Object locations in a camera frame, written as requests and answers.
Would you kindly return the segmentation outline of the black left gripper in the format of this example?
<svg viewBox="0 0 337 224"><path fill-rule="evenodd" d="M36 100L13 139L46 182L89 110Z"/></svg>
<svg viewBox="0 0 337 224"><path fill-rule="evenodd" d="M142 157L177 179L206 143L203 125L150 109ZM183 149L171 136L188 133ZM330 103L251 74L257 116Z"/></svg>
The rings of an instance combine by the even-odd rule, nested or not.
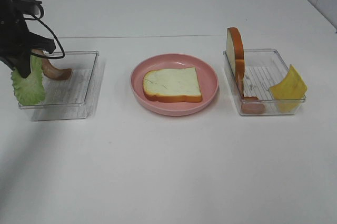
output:
<svg viewBox="0 0 337 224"><path fill-rule="evenodd" d="M17 70L22 78L27 78L31 73L31 49L50 54L56 49L54 40L29 31L26 22L38 21L56 37L41 19L39 15L23 14L14 6L13 0L1 0L1 61L12 71Z"/></svg>

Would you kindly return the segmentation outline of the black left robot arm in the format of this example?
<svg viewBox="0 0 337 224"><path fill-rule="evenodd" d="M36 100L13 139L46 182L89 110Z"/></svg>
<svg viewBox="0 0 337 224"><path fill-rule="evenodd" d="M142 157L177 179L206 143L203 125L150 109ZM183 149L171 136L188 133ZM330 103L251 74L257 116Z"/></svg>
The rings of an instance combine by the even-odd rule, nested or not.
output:
<svg viewBox="0 0 337 224"><path fill-rule="evenodd" d="M32 71L31 57L42 59L43 73L52 77L56 71L44 51L53 53L57 38L49 39L29 31L26 21L41 21L42 2L37 0L1 0L1 61L23 78Z"/></svg>

